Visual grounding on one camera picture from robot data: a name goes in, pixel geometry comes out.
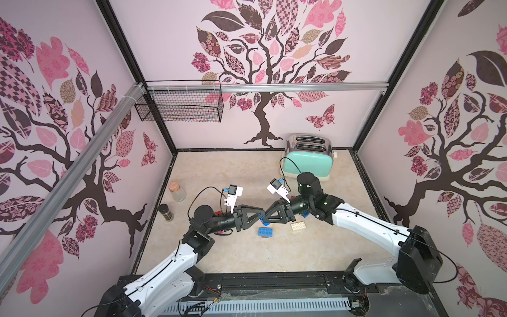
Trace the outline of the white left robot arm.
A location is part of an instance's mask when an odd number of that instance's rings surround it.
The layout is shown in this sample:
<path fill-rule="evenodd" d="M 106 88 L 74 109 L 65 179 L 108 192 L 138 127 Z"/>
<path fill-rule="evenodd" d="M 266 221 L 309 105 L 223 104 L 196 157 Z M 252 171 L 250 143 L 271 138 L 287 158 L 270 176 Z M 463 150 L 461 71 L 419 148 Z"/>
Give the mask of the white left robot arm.
<path fill-rule="evenodd" d="M 203 277 L 195 265 L 214 245 L 213 233 L 249 229 L 264 215 L 262 208 L 246 205 L 221 215 L 208 205 L 199 206 L 175 251 L 135 281 L 109 288 L 95 316 L 159 316 L 170 304 L 194 292 Z"/>

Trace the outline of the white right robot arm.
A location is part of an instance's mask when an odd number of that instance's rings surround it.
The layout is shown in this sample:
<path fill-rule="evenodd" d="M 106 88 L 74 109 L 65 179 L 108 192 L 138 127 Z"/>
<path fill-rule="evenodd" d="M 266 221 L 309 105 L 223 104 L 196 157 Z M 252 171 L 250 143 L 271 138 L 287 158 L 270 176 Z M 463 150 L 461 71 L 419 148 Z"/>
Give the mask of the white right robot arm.
<path fill-rule="evenodd" d="M 282 180 L 273 179 L 267 189 L 281 198 L 262 217 L 264 223 L 289 223 L 296 215 L 309 212 L 316 219 L 347 229 L 379 245 L 391 257 L 377 262 L 351 262 L 344 271 L 350 285 L 401 284 L 422 295 L 430 289 L 443 259 L 429 231 L 420 226 L 411 229 L 388 223 L 364 213 L 343 199 L 326 194 L 312 173 L 297 176 L 298 195 L 289 198 Z"/>

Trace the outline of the small light blue brick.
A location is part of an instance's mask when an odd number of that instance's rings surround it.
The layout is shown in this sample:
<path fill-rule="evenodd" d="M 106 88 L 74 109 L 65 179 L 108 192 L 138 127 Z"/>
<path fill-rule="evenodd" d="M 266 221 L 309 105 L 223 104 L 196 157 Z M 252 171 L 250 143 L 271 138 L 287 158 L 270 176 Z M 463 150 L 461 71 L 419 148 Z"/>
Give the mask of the small light blue brick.
<path fill-rule="evenodd" d="M 268 227 L 260 227 L 257 231 L 257 234 L 261 238 L 272 238 L 274 235 L 274 230 Z"/>

